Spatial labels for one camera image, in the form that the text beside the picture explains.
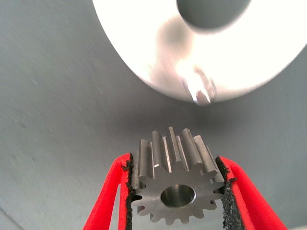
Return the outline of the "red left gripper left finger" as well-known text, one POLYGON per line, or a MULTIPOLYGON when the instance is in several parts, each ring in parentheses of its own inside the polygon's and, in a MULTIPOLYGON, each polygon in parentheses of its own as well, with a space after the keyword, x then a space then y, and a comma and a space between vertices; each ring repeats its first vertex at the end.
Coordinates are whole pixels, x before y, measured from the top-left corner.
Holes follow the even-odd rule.
POLYGON ((131 185, 132 168, 133 156, 131 153, 121 155, 114 160, 83 227, 85 230, 109 229, 118 188, 120 189, 118 229, 132 229, 131 202, 134 196, 134 189, 131 185))

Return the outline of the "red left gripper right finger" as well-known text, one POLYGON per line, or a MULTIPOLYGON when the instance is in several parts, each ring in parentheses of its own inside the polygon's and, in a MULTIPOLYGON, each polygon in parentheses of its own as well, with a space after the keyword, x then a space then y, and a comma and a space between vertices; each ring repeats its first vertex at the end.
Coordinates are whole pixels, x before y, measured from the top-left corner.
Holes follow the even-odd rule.
POLYGON ((225 230, 287 229, 241 166, 222 156, 215 161, 224 178, 225 230))

